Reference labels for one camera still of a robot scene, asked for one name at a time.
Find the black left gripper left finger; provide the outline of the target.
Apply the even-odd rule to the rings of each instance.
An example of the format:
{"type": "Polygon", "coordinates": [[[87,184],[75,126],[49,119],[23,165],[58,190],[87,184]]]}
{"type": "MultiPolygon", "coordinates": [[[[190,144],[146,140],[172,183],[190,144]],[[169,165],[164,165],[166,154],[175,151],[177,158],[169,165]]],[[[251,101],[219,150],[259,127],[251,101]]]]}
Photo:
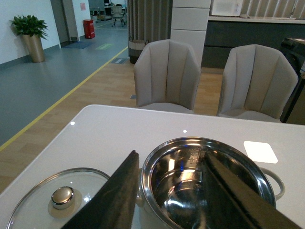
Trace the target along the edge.
{"type": "Polygon", "coordinates": [[[64,229],[130,229],[138,190],[139,154],[132,151],[64,229]]]}

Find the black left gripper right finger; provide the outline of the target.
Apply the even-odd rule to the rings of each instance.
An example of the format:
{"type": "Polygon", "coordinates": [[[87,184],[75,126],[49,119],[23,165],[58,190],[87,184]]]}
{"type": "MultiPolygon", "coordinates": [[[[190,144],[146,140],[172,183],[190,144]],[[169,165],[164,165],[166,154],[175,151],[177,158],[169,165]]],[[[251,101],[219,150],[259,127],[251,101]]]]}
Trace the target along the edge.
{"type": "Polygon", "coordinates": [[[263,200],[213,154],[202,160],[213,229],[297,229],[299,226],[263,200]]]}

